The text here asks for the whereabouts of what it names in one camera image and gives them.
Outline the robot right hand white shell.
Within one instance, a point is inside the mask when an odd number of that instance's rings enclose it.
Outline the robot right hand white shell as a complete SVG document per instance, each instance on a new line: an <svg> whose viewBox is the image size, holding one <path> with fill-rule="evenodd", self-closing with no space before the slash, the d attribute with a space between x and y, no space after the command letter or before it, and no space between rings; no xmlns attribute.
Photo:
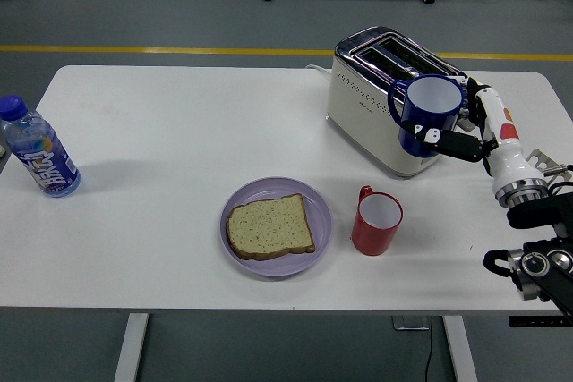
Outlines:
<svg viewBox="0 0 573 382"><path fill-rule="evenodd" d="M426 74L395 80L387 98L407 153L483 161L495 199L505 208L547 195L543 174L523 156L509 110L492 87L472 78Z"/></svg>

